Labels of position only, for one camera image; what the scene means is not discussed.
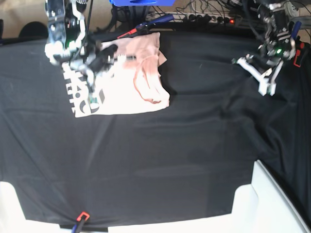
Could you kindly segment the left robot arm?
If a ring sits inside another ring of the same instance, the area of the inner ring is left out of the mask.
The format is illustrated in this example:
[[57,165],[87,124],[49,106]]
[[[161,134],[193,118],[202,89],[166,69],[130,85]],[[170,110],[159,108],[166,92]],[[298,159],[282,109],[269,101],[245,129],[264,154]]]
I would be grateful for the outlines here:
[[295,39],[289,27],[289,17],[284,3],[279,0],[259,0],[257,15],[265,25],[265,32],[259,34],[252,22],[251,31],[261,42],[256,53],[233,59],[259,83],[258,92],[273,96],[276,92],[276,78],[285,62],[296,55]]

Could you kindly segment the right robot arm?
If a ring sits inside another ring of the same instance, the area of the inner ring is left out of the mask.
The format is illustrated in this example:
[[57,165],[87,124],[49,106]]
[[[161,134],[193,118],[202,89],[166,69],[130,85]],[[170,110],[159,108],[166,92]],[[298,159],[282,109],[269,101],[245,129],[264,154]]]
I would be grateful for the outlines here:
[[89,36],[90,17],[84,16],[86,0],[47,0],[48,40],[45,55],[50,63],[61,66],[64,75],[79,75],[84,82],[86,97],[83,103],[91,111],[98,110],[104,102],[100,89],[102,73],[108,73],[113,65],[136,59],[134,55],[117,55],[118,46],[102,48],[100,41]]

